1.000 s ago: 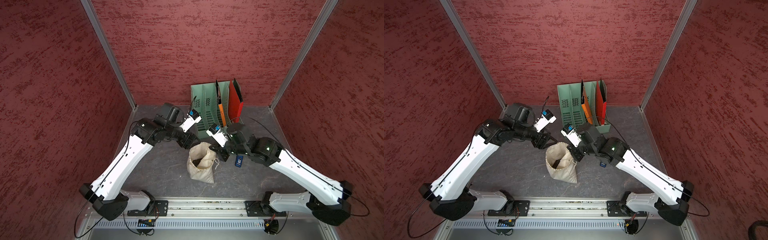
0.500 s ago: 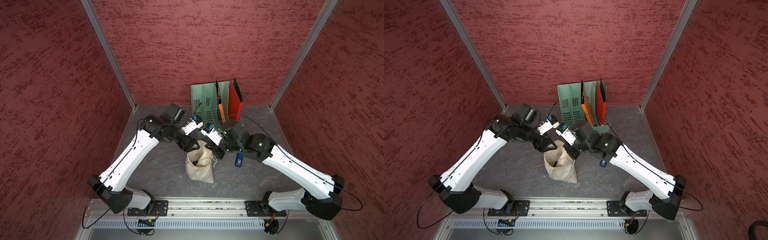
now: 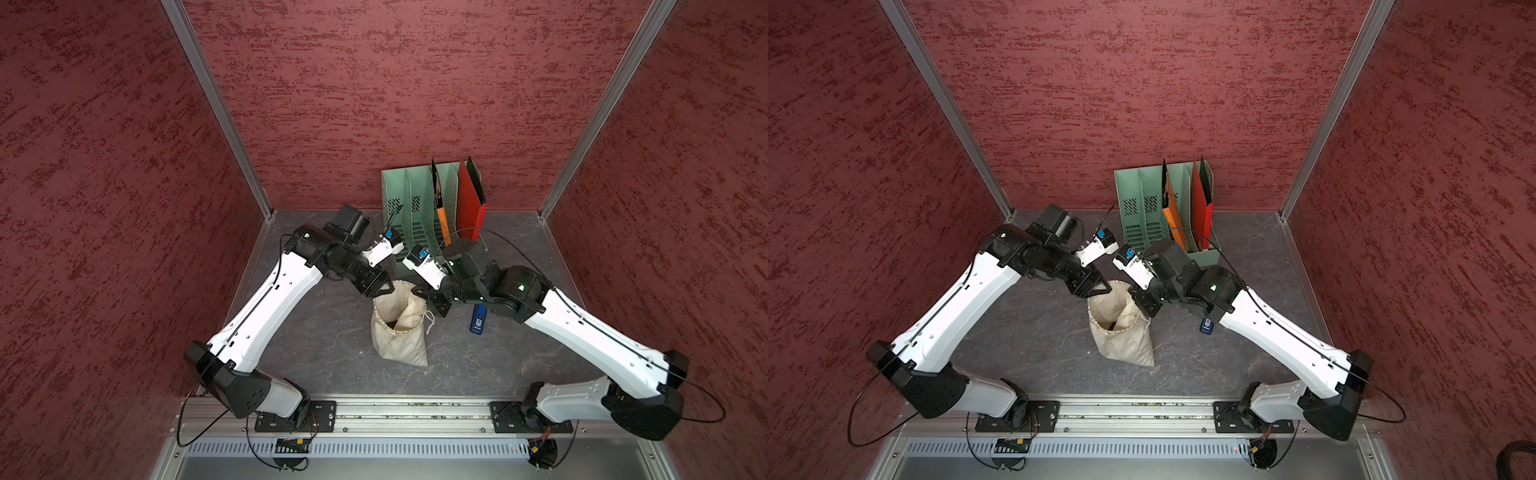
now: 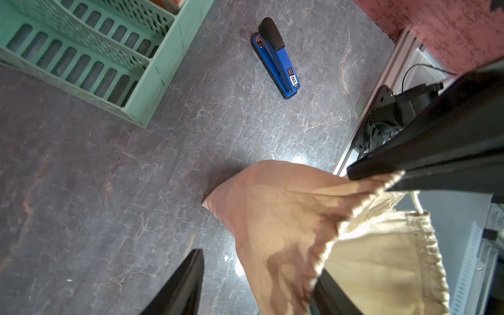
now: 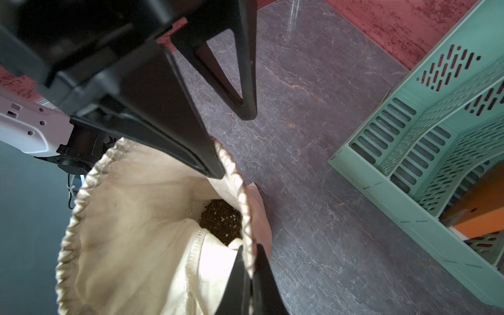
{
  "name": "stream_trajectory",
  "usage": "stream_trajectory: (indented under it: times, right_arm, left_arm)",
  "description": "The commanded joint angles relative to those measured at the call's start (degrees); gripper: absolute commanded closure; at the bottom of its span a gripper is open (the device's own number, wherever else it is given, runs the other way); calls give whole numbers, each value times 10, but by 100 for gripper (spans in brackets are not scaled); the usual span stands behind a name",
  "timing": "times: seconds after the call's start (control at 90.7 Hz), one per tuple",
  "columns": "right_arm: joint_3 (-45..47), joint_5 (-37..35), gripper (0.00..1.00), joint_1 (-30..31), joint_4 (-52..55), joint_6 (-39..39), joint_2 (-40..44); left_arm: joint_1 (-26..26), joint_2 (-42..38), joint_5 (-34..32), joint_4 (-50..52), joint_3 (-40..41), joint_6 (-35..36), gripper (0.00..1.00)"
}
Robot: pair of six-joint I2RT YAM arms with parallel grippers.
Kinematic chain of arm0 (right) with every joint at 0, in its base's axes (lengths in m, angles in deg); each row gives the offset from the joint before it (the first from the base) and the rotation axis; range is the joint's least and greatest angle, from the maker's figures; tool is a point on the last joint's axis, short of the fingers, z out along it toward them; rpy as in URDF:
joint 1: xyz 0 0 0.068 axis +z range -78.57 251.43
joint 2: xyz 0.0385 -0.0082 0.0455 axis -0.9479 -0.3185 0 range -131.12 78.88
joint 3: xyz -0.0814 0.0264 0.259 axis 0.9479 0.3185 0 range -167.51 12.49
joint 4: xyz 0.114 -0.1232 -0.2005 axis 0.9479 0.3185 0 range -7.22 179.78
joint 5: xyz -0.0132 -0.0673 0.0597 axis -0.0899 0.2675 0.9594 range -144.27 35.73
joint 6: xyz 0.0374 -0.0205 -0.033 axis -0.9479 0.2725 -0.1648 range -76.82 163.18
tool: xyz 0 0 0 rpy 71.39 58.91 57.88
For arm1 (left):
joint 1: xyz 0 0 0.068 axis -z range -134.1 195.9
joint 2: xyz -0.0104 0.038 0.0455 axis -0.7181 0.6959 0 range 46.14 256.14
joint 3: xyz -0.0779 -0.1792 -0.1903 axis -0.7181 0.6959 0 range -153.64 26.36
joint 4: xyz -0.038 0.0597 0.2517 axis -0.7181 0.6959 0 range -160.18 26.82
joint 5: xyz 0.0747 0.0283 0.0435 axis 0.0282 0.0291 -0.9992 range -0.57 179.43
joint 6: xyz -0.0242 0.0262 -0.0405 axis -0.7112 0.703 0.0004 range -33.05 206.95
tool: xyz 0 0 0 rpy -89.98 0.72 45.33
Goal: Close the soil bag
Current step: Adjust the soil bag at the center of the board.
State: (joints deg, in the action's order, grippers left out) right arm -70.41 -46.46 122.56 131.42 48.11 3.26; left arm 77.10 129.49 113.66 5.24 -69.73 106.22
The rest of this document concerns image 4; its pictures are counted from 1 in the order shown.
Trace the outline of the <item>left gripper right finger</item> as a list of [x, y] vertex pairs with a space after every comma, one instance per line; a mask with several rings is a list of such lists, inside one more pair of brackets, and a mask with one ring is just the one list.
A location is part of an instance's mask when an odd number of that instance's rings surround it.
[[324, 269], [318, 278], [309, 304], [310, 314], [363, 315], [338, 283]]

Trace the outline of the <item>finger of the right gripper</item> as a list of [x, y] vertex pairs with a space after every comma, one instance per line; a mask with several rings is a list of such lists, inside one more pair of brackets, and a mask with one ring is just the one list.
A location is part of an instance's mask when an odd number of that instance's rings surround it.
[[392, 190], [503, 194], [503, 60], [459, 77], [404, 131], [347, 169], [402, 171]]

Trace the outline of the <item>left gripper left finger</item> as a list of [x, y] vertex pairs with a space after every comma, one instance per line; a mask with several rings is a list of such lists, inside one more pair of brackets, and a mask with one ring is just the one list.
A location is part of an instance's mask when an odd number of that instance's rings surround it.
[[198, 314], [203, 273], [203, 250], [193, 249], [140, 314]]

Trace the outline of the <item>beige cloth soil bag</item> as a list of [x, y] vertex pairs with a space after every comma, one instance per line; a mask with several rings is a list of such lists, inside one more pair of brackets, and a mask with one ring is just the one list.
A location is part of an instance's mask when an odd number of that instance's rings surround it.
[[449, 314], [430, 214], [399, 211], [403, 171], [358, 181], [288, 161], [250, 165], [203, 207], [233, 234], [261, 314], [308, 314], [324, 272], [364, 314]]

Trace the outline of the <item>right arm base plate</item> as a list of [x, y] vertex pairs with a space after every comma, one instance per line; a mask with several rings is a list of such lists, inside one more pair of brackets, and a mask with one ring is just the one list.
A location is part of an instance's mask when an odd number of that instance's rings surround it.
[[371, 102], [371, 109], [365, 115], [364, 122], [360, 124], [357, 136], [354, 139], [353, 150], [357, 151], [359, 156], [380, 147], [387, 139], [400, 131], [397, 125], [387, 122], [385, 118], [374, 117], [374, 112], [379, 106], [390, 107], [393, 103], [395, 103], [394, 93], [388, 86], [380, 86]]

